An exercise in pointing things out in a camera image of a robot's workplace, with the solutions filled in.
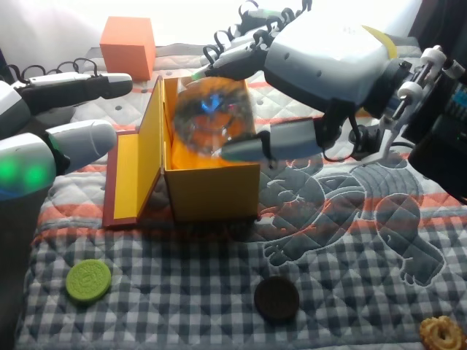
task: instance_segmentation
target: orange cube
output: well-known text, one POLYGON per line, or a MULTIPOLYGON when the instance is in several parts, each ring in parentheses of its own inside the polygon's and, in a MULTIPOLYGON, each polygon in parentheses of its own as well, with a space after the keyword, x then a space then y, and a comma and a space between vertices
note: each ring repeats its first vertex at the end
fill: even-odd
POLYGON ((109 17, 100 44, 109 73, 127 73, 134 80, 151 79, 155 60, 151 19, 109 17))

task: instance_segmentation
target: white wall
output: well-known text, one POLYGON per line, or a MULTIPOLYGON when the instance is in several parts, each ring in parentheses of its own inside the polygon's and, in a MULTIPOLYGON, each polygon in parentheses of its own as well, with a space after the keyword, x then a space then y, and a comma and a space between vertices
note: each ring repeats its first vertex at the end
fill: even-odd
MULTIPOLYGON (((407 35, 422 0, 314 0, 313 10, 407 35)), ((99 45, 108 16, 150 17, 156 45, 213 43, 218 29, 238 23, 244 0, 0 0, 0 47, 8 63, 47 70, 99 45)), ((258 0, 301 8, 301 0, 258 0)))

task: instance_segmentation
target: gingham pattern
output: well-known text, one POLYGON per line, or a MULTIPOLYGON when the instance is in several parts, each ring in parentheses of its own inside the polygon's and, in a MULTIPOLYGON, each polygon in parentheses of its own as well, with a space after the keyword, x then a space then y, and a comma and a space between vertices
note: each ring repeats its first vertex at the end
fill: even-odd
MULTIPOLYGON (((176 69, 177 59, 158 58, 159 69, 170 67, 158 73, 191 70, 176 69)), ((142 90, 153 83, 80 106, 74 119, 136 125, 149 98, 142 90)), ((263 84, 261 74, 250 83, 257 128, 262 120, 315 113, 263 84)), ((314 157, 265 169, 258 222, 177 232, 165 212, 163 182, 144 222, 157 229, 102 230, 105 164, 103 158, 57 178, 42 207, 18 350, 411 350, 422 348, 418 327, 426 317, 443 314, 467 327, 466 210, 396 154, 367 168, 314 157), (388 199, 393 193, 402 197, 388 199), (312 230, 320 236, 310 240, 312 230), (400 254, 393 246, 400 237, 419 252, 400 254), (90 258, 109 266, 112 284, 100 301, 83 307, 70 301, 64 281, 70 267, 90 258), (415 278, 426 277, 414 269, 419 265, 435 271, 426 285, 415 278), (281 327, 265 323, 253 304, 255 287, 275 275, 289 278, 301 298, 296 320, 281 327)))

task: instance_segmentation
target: black cookie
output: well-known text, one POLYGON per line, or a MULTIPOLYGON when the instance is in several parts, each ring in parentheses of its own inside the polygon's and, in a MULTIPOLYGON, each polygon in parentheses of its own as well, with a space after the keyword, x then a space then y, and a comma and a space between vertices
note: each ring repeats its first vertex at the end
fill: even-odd
POLYGON ((269 277, 256 287, 256 308, 268 322, 278 324, 291 321, 297 314, 299 303, 298 290, 285 277, 269 277))

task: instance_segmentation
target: green round biscuit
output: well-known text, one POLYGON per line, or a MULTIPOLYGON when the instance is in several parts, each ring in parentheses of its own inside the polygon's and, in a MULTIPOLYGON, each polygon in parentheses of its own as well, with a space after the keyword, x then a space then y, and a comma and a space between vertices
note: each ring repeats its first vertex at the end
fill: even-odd
POLYGON ((100 260, 88 259, 76 264, 66 276, 66 290, 80 302, 90 303, 102 297, 110 287, 110 269, 100 260))

